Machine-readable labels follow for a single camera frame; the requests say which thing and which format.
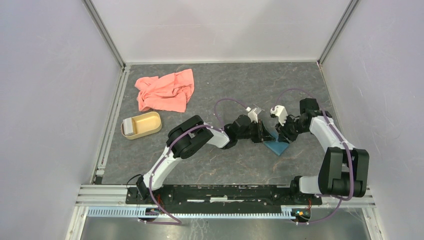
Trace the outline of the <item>blue card holder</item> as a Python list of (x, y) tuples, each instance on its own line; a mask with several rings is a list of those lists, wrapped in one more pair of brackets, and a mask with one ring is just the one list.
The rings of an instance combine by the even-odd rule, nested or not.
[(283, 152), (290, 146), (289, 143), (286, 142), (279, 142), (278, 141), (278, 133), (276, 131), (273, 131), (270, 133), (273, 138), (275, 138), (274, 141), (264, 141), (263, 144), (270, 149), (274, 154), (277, 156), (281, 156)]

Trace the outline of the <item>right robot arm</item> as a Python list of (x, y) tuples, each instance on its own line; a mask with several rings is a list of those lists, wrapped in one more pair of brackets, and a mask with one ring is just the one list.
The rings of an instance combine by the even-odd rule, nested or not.
[(291, 181), (289, 199), (302, 204), (309, 194), (343, 201), (363, 197), (367, 191), (369, 153), (356, 148), (342, 135), (330, 113), (321, 109), (315, 98), (302, 99), (299, 107), (298, 116), (288, 114), (282, 105), (270, 110), (271, 117), (278, 120), (277, 140), (290, 144), (300, 134), (310, 133), (324, 150), (324, 158), (317, 175), (296, 176)]

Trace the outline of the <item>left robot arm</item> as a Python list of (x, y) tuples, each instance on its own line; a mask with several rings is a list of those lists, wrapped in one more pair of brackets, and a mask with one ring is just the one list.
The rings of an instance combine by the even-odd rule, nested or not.
[(243, 114), (223, 129), (205, 123), (199, 115), (189, 118), (168, 133), (161, 156), (136, 182), (137, 196), (145, 204), (153, 203), (157, 198), (157, 190), (181, 160), (192, 157), (206, 144), (227, 150), (234, 147), (238, 140), (264, 143), (276, 139), (261, 120), (252, 120)]

